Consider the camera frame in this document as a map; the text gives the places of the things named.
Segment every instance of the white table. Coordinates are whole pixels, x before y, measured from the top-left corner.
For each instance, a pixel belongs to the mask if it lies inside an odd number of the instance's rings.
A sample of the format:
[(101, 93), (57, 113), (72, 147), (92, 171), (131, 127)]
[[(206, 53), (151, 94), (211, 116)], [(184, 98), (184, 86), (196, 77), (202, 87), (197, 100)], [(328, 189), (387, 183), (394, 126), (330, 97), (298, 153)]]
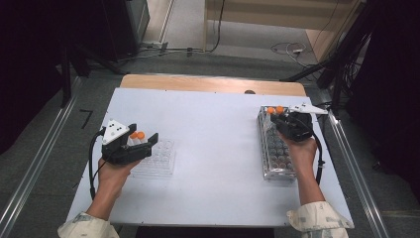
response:
[[(128, 178), (111, 222), (288, 225), (286, 211), (299, 206), (297, 182), (263, 180), (257, 115), (262, 105), (302, 102), (310, 100), (300, 96), (117, 88), (102, 125), (110, 118), (126, 125), (137, 123), (149, 136), (158, 132), (162, 138), (175, 139), (177, 149), (171, 176)], [(326, 161), (321, 188), (326, 199), (352, 220), (316, 122), (314, 131), (322, 142)], [(93, 158), (100, 158), (100, 143), (95, 145)], [(90, 202), (86, 169), (67, 219), (86, 210)]]

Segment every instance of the orange object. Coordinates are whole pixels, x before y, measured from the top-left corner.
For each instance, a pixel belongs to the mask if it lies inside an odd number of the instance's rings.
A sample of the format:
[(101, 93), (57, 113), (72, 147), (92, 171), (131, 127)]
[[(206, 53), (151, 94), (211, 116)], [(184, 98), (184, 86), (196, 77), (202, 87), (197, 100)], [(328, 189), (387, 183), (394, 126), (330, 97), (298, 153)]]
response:
[(146, 135), (144, 132), (138, 132), (137, 133), (137, 138), (139, 138), (139, 140), (143, 140), (145, 139)]
[(277, 106), (277, 107), (275, 108), (275, 112), (276, 112), (277, 114), (281, 114), (281, 113), (283, 113), (283, 111), (284, 111), (284, 108), (283, 108), (282, 106)]
[(268, 107), (268, 109), (266, 110), (266, 112), (267, 112), (268, 114), (272, 114), (272, 113), (274, 113), (274, 108), (272, 108), (272, 107)]
[(131, 138), (131, 139), (135, 139), (137, 136), (138, 136), (138, 135), (137, 135), (137, 132), (133, 132), (133, 133), (130, 135), (130, 138)]

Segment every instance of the metal rail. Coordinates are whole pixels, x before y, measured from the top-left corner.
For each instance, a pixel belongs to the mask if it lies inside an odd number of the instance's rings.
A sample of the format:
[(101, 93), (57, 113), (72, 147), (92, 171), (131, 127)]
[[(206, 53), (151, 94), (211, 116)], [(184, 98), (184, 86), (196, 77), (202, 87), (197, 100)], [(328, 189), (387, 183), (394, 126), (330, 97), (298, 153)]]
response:
[(58, 138), (59, 133), (61, 132), (61, 129), (71, 112), (71, 109), (74, 106), (81, 86), (82, 80), (80, 77), (77, 77), (71, 89), (73, 91), (73, 97), (71, 97), (64, 108), (61, 108), (58, 111), (58, 114), (55, 117), (49, 132), (47, 133), (43, 143), (40, 146), (40, 149), (32, 159), (31, 165), (22, 178), (18, 188), (14, 191), (8, 203), (6, 204), (6, 208), (3, 210), (3, 214), (0, 220), (0, 237), (6, 238), (12, 231), (13, 226), (15, 225), (15, 222), (26, 203), (29, 194), (31, 193), (32, 188), (34, 188), (34, 185), (37, 182), (37, 179), (43, 170), (47, 159), (49, 158), (50, 152), (53, 149), (53, 145), (55, 144), (55, 141)]
[[(328, 92), (323, 90), (321, 92), (323, 101), (331, 101)], [(370, 223), (371, 230), (376, 238), (388, 238), (389, 234), (386, 226), (383, 222), (382, 216), (376, 206), (373, 196), (370, 193), (368, 184), (365, 177), (359, 168), (358, 162), (356, 161), (355, 155), (353, 154), (352, 148), (347, 140), (346, 133), (344, 131), (341, 121), (336, 120), (333, 112), (329, 112), (328, 117), (330, 119), (331, 126), (333, 127), (334, 134), (337, 138), (341, 151), (343, 153), (345, 162), (349, 169), (353, 183), (355, 184), (356, 191), (359, 194), (367, 220)]]

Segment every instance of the sleeve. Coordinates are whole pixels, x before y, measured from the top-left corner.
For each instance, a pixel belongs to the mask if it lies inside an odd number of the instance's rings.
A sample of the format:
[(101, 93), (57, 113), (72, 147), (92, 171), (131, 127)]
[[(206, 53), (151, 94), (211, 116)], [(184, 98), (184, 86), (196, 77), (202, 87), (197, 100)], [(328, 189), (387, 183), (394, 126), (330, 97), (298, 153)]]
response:
[(118, 234), (109, 221), (90, 216), (84, 212), (78, 214), (58, 228), (61, 238), (118, 238)]
[(330, 203), (317, 201), (287, 212), (293, 228), (302, 232), (302, 237), (349, 237), (346, 228), (355, 225), (338, 213)]

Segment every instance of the clear plastic container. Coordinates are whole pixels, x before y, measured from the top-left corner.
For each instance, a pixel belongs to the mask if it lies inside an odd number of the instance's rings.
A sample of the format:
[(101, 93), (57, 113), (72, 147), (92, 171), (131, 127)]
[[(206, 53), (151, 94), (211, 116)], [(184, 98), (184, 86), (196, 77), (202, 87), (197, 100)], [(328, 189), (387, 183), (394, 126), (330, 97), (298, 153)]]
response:
[(295, 179), (287, 145), (278, 137), (275, 126), (267, 128), (268, 106), (262, 106), (257, 117), (262, 147), (262, 174), (264, 179)]
[(131, 170), (132, 177), (142, 175), (172, 175), (175, 164), (175, 141), (159, 139), (152, 147), (152, 155), (144, 158)]

